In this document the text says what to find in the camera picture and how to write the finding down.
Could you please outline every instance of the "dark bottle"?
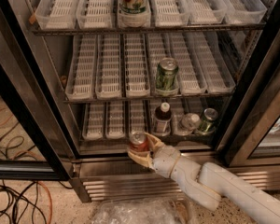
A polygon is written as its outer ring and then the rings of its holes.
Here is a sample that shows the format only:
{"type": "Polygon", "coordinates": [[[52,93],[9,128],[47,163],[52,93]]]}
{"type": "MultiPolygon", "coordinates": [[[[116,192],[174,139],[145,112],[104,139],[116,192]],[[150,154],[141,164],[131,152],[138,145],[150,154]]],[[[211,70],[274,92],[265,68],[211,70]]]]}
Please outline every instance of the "dark bottle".
{"type": "Polygon", "coordinates": [[[155,110],[152,130],[154,133],[168,134],[171,120],[171,109],[168,103],[162,103],[155,110]]]}

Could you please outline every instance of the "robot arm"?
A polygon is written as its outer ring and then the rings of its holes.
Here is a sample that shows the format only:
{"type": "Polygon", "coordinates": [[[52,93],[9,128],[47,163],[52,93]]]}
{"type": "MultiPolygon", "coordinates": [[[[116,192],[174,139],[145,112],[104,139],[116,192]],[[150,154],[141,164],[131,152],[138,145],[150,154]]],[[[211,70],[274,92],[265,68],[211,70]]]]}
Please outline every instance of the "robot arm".
{"type": "Polygon", "coordinates": [[[166,146],[157,137],[149,133],[147,136],[153,157],[149,153],[141,157],[128,150],[129,156],[158,175],[172,178],[194,202],[215,211],[221,196],[226,196],[258,223],[280,223],[280,201],[271,195],[214,163],[201,166],[181,156],[177,149],[166,146]]]}

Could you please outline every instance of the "floor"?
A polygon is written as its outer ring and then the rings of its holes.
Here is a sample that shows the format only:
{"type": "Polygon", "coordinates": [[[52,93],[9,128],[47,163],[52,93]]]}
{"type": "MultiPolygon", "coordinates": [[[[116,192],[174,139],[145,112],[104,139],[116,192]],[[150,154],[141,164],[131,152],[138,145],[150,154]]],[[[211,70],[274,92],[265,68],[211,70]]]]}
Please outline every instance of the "floor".
{"type": "MultiPolygon", "coordinates": [[[[52,199],[52,217],[51,224],[91,224],[91,219],[98,212],[101,203],[82,203],[76,193],[72,189],[64,188],[59,182],[43,182],[44,185],[49,189],[49,194],[52,199]]],[[[5,185],[11,187],[17,192],[22,192],[31,182],[29,181],[11,181],[6,180],[5,185]]],[[[67,182],[63,182],[64,185],[70,186],[67,182]]],[[[44,212],[47,220],[49,220],[49,196],[42,186],[38,186],[38,197],[36,196],[36,187],[32,186],[24,196],[30,200],[32,203],[38,198],[37,206],[44,212]]],[[[280,194],[274,195],[280,200],[280,194]]],[[[7,206],[7,195],[4,192],[0,192],[0,210],[4,210],[7,206]]],[[[21,215],[26,203],[24,201],[19,202],[19,213],[18,218],[21,215]]],[[[249,216],[245,214],[241,209],[239,209],[235,204],[230,202],[228,199],[223,198],[219,205],[219,208],[215,212],[210,212],[195,203],[191,204],[192,211],[194,215],[195,222],[190,222],[190,224],[198,223],[220,223],[220,224],[250,224],[256,223],[249,216]]],[[[12,213],[13,206],[8,208],[7,213],[12,213]]],[[[35,211],[35,219],[32,221],[33,207],[29,205],[27,210],[24,212],[21,220],[17,223],[48,223],[45,222],[42,216],[35,211]]],[[[8,221],[7,215],[0,217],[0,224],[11,223],[8,221]]]]}

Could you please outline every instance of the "can lid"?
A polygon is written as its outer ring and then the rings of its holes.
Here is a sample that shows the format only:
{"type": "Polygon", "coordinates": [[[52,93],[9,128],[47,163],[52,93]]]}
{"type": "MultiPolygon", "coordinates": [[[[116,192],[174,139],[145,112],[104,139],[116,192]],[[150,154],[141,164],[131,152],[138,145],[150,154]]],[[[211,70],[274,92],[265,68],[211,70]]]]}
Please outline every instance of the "can lid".
{"type": "Polygon", "coordinates": [[[147,135],[143,132],[133,132],[130,135],[130,141],[132,144],[139,146],[147,140],[147,135]]]}
{"type": "Polygon", "coordinates": [[[206,108],[204,110],[204,115],[207,119],[215,121],[218,117],[218,113],[214,108],[206,108]]]}
{"type": "Polygon", "coordinates": [[[174,58],[166,57],[160,61],[160,66],[167,71],[174,71],[177,68],[177,62],[174,58]]]}
{"type": "Polygon", "coordinates": [[[167,102],[161,103],[161,111],[168,112],[170,109],[170,105],[167,102]]]}

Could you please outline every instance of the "robotic hand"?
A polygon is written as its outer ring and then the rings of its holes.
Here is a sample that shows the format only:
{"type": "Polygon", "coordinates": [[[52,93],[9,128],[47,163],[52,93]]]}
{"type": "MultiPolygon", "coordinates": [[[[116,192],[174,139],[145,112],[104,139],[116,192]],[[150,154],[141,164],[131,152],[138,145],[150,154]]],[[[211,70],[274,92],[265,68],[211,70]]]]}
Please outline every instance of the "robotic hand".
{"type": "Polygon", "coordinates": [[[153,156],[128,149],[129,157],[158,175],[173,179],[194,202],[215,211],[221,196],[226,196],[258,223],[280,224],[279,200],[214,163],[200,165],[159,138],[146,135],[153,156]]]}

